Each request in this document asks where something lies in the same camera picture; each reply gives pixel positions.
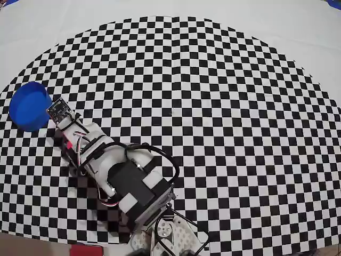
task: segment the blue cup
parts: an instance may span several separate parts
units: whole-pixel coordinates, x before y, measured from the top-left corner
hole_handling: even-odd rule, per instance
[[[10,118],[18,128],[33,132],[42,128],[50,119],[47,108],[52,104],[45,87],[29,82],[20,87],[10,102]]]

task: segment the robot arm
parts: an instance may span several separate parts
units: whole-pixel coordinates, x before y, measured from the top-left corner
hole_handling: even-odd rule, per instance
[[[174,198],[173,183],[179,169],[171,156],[150,145],[125,145],[115,142],[96,124],[83,125],[60,98],[47,110],[63,133],[66,153],[81,174],[88,174],[98,187],[117,198],[117,205],[128,216],[134,230],[147,230]],[[176,175],[170,181],[157,171],[156,151],[171,160]]]

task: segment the white surface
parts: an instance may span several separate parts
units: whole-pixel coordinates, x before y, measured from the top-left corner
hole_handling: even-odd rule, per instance
[[[136,203],[137,199],[132,194],[128,193],[119,201],[118,206],[121,211],[127,213]]]
[[[158,171],[152,171],[142,181],[148,188],[152,189],[162,179],[163,177]]]
[[[212,19],[261,39],[304,67],[341,106],[341,11],[320,0],[20,0],[0,12],[0,90],[56,43],[147,15]],[[129,251],[114,246],[106,255],[124,255],[119,248]]]

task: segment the black cable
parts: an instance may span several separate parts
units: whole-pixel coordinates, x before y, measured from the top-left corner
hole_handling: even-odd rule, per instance
[[[88,162],[90,162],[90,160],[94,158],[94,155],[97,154],[100,150],[105,150],[106,148],[109,148],[109,147],[111,147],[111,146],[121,146],[121,147],[123,147],[123,148],[126,148],[126,147],[127,147],[127,145],[123,144],[122,142],[115,142],[115,141],[114,141],[114,142],[110,142],[110,143],[108,143],[108,144],[105,144],[104,146],[99,146],[98,148],[96,148],[94,151],[92,151],[92,152],[88,155],[88,157],[85,159],[85,161],[82,162],[82,164],[78,167],[78,170],[77,170],[77,171],[83,169],[84,166],[87,165]]]
[[[83,136],[83,139],[90,143],[90,140],[87,137]]]
[[[82,128],[86,133],[89,133],[89,130],[87,128],[85,128],[83,126],[83,124],[77,122],[77,119],[79,119],[80,117],[80,113],[76,113],[75,118],[72,117],[72,114],[67,112],[67,115],[70,117],[71,119],[71,123],[69,123],[67,126],[65,126],[64,128],[60,129],[61,131],[65,131],[67,128],[69,128],[70,126],[72,126],[73,124],[77,124],[80,128]]]
[[[195,224],[193,221],[191,221],[188,218],[186,218],[184,215],[182,215],[182,214],[178,213],[177,211],[173,210],[171,207],[167,206],[167,208],[170,209],[174,214],[176,214],[179,217],[183,218],[185,221],[187,221],[190,224],[192,224],[193,226],[197,227],[198,231],[203,231],[207,235],[207,240],[202,244],[202,246],[194,254],[194,256],[197,256],[199,254],[199,252],[201,252],[205,248],[205,246],[209,243],[209,233],[208,233],[208,231],[199,228],[199,226],[197,224]]]
[[[199,226],[197,224],[195,224],[193,221],[189,220],[188,218],[186,218],[184,215],[178,213],[177,211],[173,210],[169,205],[167,205],[167,209],[170,209],[174,214],[178,215],[180,218],[184,219],[185,221],[189,222],[190,224],[192,224],[193,226],[197,227],[198,231],[203,231],[206,233],[207,235],[207,240],[202,244],[202,246],[195,252],[194,256],[197,256],[204,248],[205,246],[209,243],[209,233],[206,230],[203,230],[201,228],[199,228]],[[155,227],[154,227],[154,238],[155,240],[157,240],[158,243],[160,243],[160,245],[171,255],[171,256],[175,256],[175,254],[161,241],[160,236],[158,234],[158,225],[160,220],[163,218],[164,214],[166,211],[163,212],[163,214],[161,214],[158,219],[155,222]]]
[[[161,241],[160,236],[158,234],[158,226],[159,222],[164,216],[165,212],[163,212],[158,219],[155,222],[155,227],[154,227],[154,239],[171,255],[171,256],[176,256],[165,244],[164,242]]]
[[[132,144],[131,146],[126,146],[126,151],[137,150],[137,149],[147,149],[149,151],[154,151],[156,153],[159,153],[163,157],[166,157],[172,163],[172,165],[174,166],[174,169],[175,169],[175,174],[169,180],[168,183],[171,184],[171,185],[174,184],[175,180],[179,177],[180,168],[179,168],[179,165],[176,163],[175,159],[171,155],[166,154],[164,151],[162,151],[161,149],[159,149],[157,147],[154,147],[154,146],[151,146],[151,145],[147,145],[147,144],[144,144],[144,145]]]

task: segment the checkerboard mat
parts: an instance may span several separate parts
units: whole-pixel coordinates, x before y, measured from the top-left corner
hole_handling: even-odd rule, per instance
[[[211,255],[339,242],[340,108],[275,48],[192,17],[128,19],[78,34],[0,94],[2,232],[63,243],[129,234],[119,212],[97,202],[92,181],[70,175],[51,120],[33,133],[11,122],[11,97],[28,81],[114,139],[172,154],[181,166],[174,207],[210,231]]]

